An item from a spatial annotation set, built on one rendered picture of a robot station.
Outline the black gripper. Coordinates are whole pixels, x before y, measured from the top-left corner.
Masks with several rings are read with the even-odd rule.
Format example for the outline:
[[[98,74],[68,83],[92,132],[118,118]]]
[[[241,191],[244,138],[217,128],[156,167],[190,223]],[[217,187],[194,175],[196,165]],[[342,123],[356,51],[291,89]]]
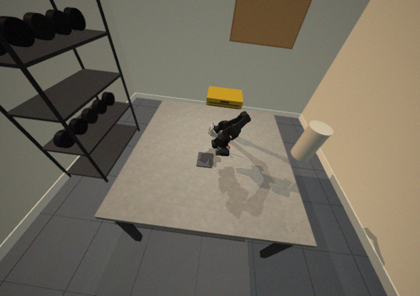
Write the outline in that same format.
[[[228,140],[226,140],[222,145],[221,145],[221,148],[222,149],[219,149],[219,152],[220,152],[220,156],[229,156],[229,150],[228,150],[228,143],[229,143],[229,141]]]

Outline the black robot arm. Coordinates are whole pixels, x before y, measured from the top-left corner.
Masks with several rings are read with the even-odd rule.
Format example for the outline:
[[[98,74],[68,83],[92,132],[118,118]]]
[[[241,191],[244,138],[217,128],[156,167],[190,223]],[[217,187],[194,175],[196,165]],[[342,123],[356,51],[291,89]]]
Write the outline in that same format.
[[[240,115],[230,121],[221,121],[218,123],[217,126],[214,126],[214,131],[218,134],[219,131],[222,130],[222,134],[220,134],[216,139],[211,141],[212,148],[221,148],[221,145],[226,141],[234,140],[238,137],[241,133],[242,127],[251,121],[249,114],[243,111]],[[230,135],[232,138],[230,138]]]

